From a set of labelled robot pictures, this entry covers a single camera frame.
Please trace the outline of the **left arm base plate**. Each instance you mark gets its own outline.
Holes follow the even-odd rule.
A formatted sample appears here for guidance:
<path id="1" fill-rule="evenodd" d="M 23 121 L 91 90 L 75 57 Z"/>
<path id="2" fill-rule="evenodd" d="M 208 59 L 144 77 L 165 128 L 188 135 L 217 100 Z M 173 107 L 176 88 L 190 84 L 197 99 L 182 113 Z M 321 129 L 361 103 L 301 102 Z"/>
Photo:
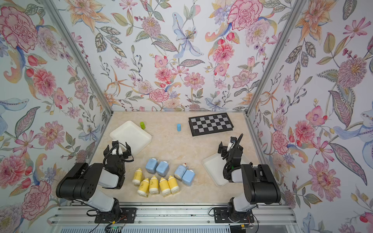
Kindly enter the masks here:
<path id="1" fill-rule="evenodd" d="M 94 223 L 134 223 L 136 217 L 137 209 L 136 208 L 123 208 L 120 210 L 114 210 L 111 212 L 97 212 L 95 216 Z"/>

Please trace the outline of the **yellow sharpener far left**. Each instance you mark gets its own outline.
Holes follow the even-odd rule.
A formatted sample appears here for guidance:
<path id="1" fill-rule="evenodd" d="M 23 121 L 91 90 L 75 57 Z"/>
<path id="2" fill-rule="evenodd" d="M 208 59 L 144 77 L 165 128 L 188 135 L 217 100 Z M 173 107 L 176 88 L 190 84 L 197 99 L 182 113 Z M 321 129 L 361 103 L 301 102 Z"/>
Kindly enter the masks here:
<path id="1" fill-rule="evenodd" d="M 143 171 L 141 168 L 138 168 L 134 173 L 132 183 L 134 185 L 139 186 L 143 180 L 144 180 Z"/>

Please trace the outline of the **right white tray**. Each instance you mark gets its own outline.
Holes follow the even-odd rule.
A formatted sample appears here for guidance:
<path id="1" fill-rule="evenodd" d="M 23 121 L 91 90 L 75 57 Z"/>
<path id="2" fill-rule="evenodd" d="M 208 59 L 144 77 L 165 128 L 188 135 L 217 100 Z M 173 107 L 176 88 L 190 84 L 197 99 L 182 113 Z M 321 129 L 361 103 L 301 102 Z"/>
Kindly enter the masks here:
<path id="1" fill-rule="evenodd" d="M 250 160 L 243 155 L 241 158 L 241 164 L 249 164 Z M 219 153 L 203 160 L 203 165 L 207 170 L 210 177 L 213 179 L 216 186 L 224 186 L 227 183 L 230 183 L 227 179 L 223 177 L 223 168 L 226 164 L 226 161 L 222 159 Z M 243 183 L 242 170 L 233 171 L 233 183 Z"/>

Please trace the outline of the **green cylinder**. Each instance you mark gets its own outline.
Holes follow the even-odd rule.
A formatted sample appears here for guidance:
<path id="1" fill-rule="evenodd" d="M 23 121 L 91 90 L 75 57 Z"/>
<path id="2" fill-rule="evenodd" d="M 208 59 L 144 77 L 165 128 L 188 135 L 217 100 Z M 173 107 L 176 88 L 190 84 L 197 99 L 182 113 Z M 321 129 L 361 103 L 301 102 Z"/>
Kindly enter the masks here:
<path id="1" fill-rule="evenodd" d="M 146 129 L 145 123 L 144 122 L 140 122 L 140 127 L 141 127 L 141 129 L 145 130 Z"/>

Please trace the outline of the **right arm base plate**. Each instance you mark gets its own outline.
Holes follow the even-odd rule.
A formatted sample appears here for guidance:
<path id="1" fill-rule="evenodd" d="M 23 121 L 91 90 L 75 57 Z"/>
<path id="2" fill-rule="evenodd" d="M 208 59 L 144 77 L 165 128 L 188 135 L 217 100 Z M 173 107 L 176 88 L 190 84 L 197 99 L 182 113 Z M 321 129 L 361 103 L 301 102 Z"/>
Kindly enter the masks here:
<path id="1" fill-rule="evenodd" d="M 255 223 L 254 215 L 251 210 L 246 212 L 237 212 L 228 207 L 212 208 L 215 223 Z"/>

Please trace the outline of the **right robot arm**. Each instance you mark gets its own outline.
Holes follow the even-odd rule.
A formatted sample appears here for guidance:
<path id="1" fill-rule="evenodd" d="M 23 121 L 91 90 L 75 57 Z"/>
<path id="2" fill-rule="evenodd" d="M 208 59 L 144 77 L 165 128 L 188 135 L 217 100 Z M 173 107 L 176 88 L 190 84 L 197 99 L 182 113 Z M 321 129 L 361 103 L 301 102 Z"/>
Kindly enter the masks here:
<path id="1" fill-rule="evenodd" d="M 243 164 L 243 134 L 231 137 L 227 146 L 219 144 L 218 154 L 225 165 L 222 176 L 230 183 L 242 183 L 243 193 L 230 199 L 226 207 L 214 208 L 215 223 L 255 223 L 253 209 L 259 204 L 280 203 L 281 192 L 269 165 Z"/>

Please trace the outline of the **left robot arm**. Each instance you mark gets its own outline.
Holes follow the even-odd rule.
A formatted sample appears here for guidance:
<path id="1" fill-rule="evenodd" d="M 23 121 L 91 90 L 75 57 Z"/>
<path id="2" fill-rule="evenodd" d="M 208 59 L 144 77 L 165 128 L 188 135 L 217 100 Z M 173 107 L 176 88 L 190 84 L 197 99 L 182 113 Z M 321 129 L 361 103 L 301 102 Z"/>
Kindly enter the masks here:
<path id="1" fill-rule="evenodd" d="M 134 161 L 131 147 L 112 141 L 104 150 L 102 163 L 76 163 L 56 188 L 58 198 L 77 201 L 91 207 L 87 211 L 95 223 L 134 223 L 136 208 L 123 208 L 119 200 L 98 187 L 119 190 L 125 181 L 125 164 Z"/>

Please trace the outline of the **white tray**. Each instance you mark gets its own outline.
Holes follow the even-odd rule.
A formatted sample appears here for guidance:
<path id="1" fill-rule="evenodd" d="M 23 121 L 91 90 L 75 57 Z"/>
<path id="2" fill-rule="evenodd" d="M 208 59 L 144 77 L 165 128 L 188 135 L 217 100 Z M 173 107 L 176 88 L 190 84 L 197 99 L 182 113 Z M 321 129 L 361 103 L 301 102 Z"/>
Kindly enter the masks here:
<path id="1" fill-rule="evenodd" d="M 250 160 L 243 155 L 241 158 L 241 164 L 249 164 Z M 223 177 L 223 168 L 226 164 L 226 161 L 222 159 L 219 153 L 203 160 L 203 165 L 207 170 L 210 177 L 213 179 L 216 186 L 224 186 L 227 183 L 230 183 L 227 179 Z M 233 183 L 243 183 L 242 170 L 233 171 Z"/>
<path id="2" fill-rule="evenodd" d="M 123 123 L 109 135 L 114 141 L 124 145 L 127 143 L 131 147 L 132 155 L 139 154 L 152 141 L 152 136 L 149 133 L 130 120 Z"/>

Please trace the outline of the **blue sharpener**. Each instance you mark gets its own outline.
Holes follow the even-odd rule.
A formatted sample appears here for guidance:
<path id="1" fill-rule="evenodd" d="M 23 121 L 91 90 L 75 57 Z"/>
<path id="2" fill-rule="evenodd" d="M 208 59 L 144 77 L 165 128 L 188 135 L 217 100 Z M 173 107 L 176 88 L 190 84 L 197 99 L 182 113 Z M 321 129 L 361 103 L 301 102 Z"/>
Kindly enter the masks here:
<path id="1" fill-rule="evenodd" d="M 148 160 L 145 169 L 150 174 L 156 174 L 156 168 L 158 166 L 158 160 L 155 158 L 151 158 Z"/>
<path id="2" fill-rule="evenodd" d="M 183 184 L 187 186 L 191 186 L 195 179 L 195 172 L 193 170 L 186 170 L 184 175 L 182 176 Z"/>
<path id="3" fill-rule="evenodd" d="M 187 171 L 187 169 L 188 169 L 188 166 L 187 166 L 186 163 L 183 163 L 183 164 L 179 165 L 174 172 L 175 178 L 177 178 L 179 180 L 182 180 L 182 177 L 185 174 L 185 172 Z"/>
<path id="4" fill-rule="evenodd" d="M 158 166 L 156 167 L 156 173 L 161 176 L 165 177 L 170 170 L 169 162 L 161 161 Z"/>

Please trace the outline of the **black white checkerboard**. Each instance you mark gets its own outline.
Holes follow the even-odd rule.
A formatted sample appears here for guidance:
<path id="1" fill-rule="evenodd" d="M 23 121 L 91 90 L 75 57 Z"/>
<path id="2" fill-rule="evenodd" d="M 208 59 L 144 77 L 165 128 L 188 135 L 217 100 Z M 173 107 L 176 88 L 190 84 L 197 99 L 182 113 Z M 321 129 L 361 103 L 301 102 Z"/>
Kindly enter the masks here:
<path id="1" fill-rule="evenodd" d="M 232 131 L 234 125 L 227 113 L 218 113 L 188 118 L 192 136 L 203 136 Z"/>

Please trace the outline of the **yellow sharpener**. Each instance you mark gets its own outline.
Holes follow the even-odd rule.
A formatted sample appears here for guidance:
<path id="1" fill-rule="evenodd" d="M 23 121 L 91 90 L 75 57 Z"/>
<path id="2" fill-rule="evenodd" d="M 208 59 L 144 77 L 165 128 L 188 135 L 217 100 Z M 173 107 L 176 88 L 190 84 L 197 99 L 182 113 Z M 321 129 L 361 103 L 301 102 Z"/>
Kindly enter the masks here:
<path id="1" fill-rule="evenodd" d="M 177 179 L 174 176 L 169 176 L 168 184 L 172 194 L 178 193 L 180 191 L 180 187 L 178 185 Z"/>
<path id="2" fill-rule="evenodd" d="M 150 181 L 148 178 L 145 178 L 144 180 L 142 180 L 137 190 L 138 195 L 147 198 L 148 193 L 149 193 L 149 185 L 150 185 Z"/>
<path id="3" fill-rule="evenodd" d="M 165 178 L 161 177 L 161 179 L 159 181 L 159 187 L 160 187 L 161 193 L 164 197 L 171 194 L 170 185 Z"/>
<path id="4" fill-rule="evenodd" d="M 156 176 L 153 176 L 150 179 L 150 182 L 149 182 L 149 192 L 152 195 L 159 194 L 159 183 L 158 183 L 158 178 Z"/>
<path id="5" fill-rule="evenodd" d="M 143 180 L 144 180 L 143 171 L 141 168 L 138 168 L 134 173 L 132 183 L 134 185 L 139 186 Z"/>

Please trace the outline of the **aluminium mounting rail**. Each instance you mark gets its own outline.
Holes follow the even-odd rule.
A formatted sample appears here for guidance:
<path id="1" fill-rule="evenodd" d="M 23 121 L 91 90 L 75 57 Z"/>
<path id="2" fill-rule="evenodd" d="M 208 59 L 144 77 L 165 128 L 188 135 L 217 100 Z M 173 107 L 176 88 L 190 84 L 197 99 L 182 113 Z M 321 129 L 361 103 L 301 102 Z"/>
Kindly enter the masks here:
<path id="1" fill-rule="evenodd" d="M 87 207 L 59 207 L 47 223 L 51 233 L 298 233 L 293 211 L 261 205 L 243 221 L 230 220 L 222 204 L 123 203 L 128 217 L 111 225 Z"/>

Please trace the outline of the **left white tray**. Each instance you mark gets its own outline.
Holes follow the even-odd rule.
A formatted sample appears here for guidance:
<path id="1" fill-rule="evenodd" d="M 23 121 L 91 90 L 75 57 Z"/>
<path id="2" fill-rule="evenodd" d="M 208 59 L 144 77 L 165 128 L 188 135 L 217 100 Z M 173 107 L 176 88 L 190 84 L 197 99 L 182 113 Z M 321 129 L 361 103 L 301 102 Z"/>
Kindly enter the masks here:
<path id="1" fill-rule="evenodd" d="M 152 141 L 152 136 L 149 133 L 130 120 L 123 123 L 109 135 L 114 141 L 124 145 L 127 143 L 131 147 L 132 155 L 139 154 Z"/>

